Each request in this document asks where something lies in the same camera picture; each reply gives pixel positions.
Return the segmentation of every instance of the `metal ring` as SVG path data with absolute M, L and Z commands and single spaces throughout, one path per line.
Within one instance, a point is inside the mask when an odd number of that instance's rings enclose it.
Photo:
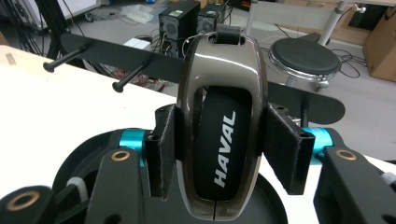
M 113 160 L 113 161 L 125 161 L 130 156 L 131 156 L 131 153 L 129 151 L 125 151 L 125 150 L 118 151 L 118 152 L 115 152 L 113 155 L 111 155 L 111 160 Z
M 18 203 L 18 200 L 24 197 L 29 197 L 29 200 L 23 203 Z M 30 205 L 35 203 L 35 201 L 37 201 L 39 197 L 40 193 L 35 190 L 26 191 L 20 195 L 17 195 L 11 201 L 9 201 L 7 203 L 7 210 L 11 212 L 22 210 L 23 208 L 29 207 Z
M 339 157 L 341 157 L 343 159 L 349 160 L 349 161 L 355 161 L 358 158 L 352 152 L 346 151 L 346 150 L 343 150 L 343 149 L 336 150 L 335 154 L 337 154 L 337 156 L 339 156 Z

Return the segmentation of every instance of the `stool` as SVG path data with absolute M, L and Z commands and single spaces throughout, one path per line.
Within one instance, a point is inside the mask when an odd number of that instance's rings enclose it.
M 341 67 L 340 60 L 331 50 L 303 38 L 277 40 L 269 50 L 269 58 L 289 76 L 287 86 L 293 86 L 296 79 L 328 81 Z

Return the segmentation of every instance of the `round stool seat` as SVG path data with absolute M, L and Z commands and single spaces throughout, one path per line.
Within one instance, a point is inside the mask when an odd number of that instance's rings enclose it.
M 325 81 L 341 67 L 338 57 L 318 43 L 301 39 L 277 40 L 270 48 L 270 60 L 287 74 L 306 81 Z

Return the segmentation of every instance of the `gray floor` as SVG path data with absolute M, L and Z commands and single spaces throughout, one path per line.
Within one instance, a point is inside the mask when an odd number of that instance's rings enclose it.
M 107 12 L 119 12 L 125 1 L 116 1 L 117 4 L 111 7 L 101 7 L 92 13 L 96 15 Z M 106 19 L 101 21 L 87 22 L 82 17 L 76 17 L 75 23 L 78 23 L 84 35 L 102 39 L 105 41 L 123 44 L 129 39 L 137 35 L 156 35 L 158 34 L 158 13 L 164 9 L 164 3 L 158 2 L 151 5 L 154 8 L 153 21 L 147 24 L 138 24 L 128 19 Z M 72 33 L 80 35 L 79 29 L 70 23 Z M 18 47 L 18 38 L 13 32 L 11 26 L 2 25 L 0 30 L 11 42 L 11 45 Z M 252 36 L 258 41 L 264 40 L 270 36 L 282 36 L 279 31 L 258 31 L 253 30 Z M 278 37 L 268 38 L 261 43 L 264 48 L 269 48 L 270 44 Z M 49 38 L 45 38 L 45 51 L 48 48 Z M 37 36 L 38 46 L 41 46 L 41 37 Z M 346 43 L 332 41 L 329 49 L 344 49 L 354 56 L 362 57 L 361 46 L 348 45 Z M 264 52 L 264 58 L 267 61 L 267 54 Z M 345 116 L 338 122 L 328 125 L 337 130 L 346 145 L 365 155 L 378 158 L 385 161 L 396 160 L 396 83 L 370 77 L 367 68 L 353 63 L 353 66 L 360 72 L 358 78 L 347 77 L 338 73 L 331 81 L 330 87 L 322 89 L 318 94 L 331 96 L 340 100 L 346 107 Z M 346 64 L 342 70 L 349 76 L 356 76 L 357 73 Z M 268 80 L 284 83 L 286 77 L 280 75 L 271 66 L 267 66 Z M 296 88 L 315 91 L 315 85 L 312 83 L 298 81 Z M 167 87 L 163 93 L 177 95 L 177 84 Z M 331 108 L 323 108 L 323 110 L 332 113 Z

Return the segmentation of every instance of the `black stool cushion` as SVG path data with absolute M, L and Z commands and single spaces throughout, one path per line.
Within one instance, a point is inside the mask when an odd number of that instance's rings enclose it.
M 287 67 L 312 75 L 334 74 L 341 66 L 331 50 L 305 39 L 280 39 L 270 50 Z

